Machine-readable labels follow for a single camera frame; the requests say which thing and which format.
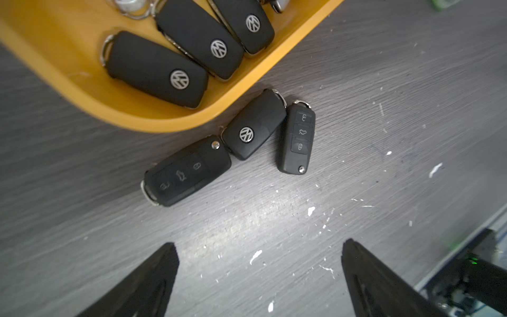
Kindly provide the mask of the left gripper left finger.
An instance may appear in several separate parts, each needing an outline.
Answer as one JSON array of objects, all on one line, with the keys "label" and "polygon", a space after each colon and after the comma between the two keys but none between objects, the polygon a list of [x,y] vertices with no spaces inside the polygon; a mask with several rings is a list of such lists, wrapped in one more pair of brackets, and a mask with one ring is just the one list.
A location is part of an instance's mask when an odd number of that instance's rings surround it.
[{"label": "left gripper left finger", "polygon": [[164,316],[179,265],[175,244],[163,244],[79,316]]}]

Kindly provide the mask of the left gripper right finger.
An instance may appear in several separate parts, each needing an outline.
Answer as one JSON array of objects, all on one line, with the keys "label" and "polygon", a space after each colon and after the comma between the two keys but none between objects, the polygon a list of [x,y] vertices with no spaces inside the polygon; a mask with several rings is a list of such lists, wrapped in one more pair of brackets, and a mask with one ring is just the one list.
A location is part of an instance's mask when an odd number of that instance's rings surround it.
[{"label": "left gripper right finger", "polygon": [[343,244],[341,263],[356,316],[445,316],[353,239]]}]

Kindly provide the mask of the white key fob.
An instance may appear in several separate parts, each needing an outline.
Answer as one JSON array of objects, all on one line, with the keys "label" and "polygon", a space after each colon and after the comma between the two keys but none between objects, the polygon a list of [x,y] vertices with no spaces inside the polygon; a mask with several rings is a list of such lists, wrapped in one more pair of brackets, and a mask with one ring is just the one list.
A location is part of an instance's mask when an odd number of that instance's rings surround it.
[{"label": "white key fob", "polygon": [[158,3],[153,0],[112,0],[110,2],[119,14],[136,21],[150,17]]}]

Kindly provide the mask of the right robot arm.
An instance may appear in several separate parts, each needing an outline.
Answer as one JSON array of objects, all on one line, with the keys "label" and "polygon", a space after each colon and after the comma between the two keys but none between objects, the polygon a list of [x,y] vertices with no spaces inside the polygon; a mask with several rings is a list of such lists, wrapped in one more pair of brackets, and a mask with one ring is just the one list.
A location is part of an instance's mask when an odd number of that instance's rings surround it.
[{"label": "right robot arm", "polygon": [[506,269],[494,263],[500,239],[483,229],[429,280],[426,298],[447,316],[506,316]]}]

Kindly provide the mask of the green lidded small jar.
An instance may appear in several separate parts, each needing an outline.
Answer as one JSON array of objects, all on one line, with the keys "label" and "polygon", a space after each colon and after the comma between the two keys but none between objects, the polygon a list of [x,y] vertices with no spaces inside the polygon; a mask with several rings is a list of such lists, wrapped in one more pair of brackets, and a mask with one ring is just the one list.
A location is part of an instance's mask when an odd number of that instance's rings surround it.
[{"label": "green lidded small jar", "polygon": [[443,11],[445,9],[448,9],[457,3],[459,3],[461,0],[430,0],[432,6],[437,11]]}]

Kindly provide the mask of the yellow plastic storage box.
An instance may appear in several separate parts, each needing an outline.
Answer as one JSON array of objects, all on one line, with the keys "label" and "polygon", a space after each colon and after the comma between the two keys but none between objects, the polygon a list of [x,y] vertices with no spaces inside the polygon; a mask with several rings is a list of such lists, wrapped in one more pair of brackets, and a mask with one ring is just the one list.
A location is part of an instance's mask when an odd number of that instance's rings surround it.
[{"label": "yellow plastic storage box", "polygon": [[338,1],[2,1],[1,43],[75,106],[139,132],[195,128]]}]

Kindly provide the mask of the black car key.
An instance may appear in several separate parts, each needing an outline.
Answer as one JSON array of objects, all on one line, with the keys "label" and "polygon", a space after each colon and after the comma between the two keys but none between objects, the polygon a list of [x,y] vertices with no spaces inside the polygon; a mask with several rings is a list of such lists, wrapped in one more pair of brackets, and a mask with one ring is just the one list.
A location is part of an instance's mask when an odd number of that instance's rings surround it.
[{"label": "black car key", "polygon": [[207,136],[146,171],[141,191],[154,206],[170,207],[195,194],[232,166],[219,136]]},{"label": "black car key", "polygon": [[241,45],[195,1],[155,1],[152,15],[164,37],[214,77],[228,81],[242,63]]},{"label": "black car key", "polygon": [[286,115],[283,96],[267,88],[232,119],[221,139],[236,158],[245,161],[271,137]]},{"label": "black car key", "polygon": [[184,108],[198,108],[208,86],[203,67],[125,30],[106,37],[100,63],[112,78]]},{"label": "black car key", "polygon": [[208,3],[248,55],[257,55],[273,42],[275,31],[258,1],[211,0]]},{"label": "black car key", "polygon": [[315,128],[316,114],[309,103],[295,100],[287,107],[277,161],[280,172],[292,175],[303,175],[307,172]]}]

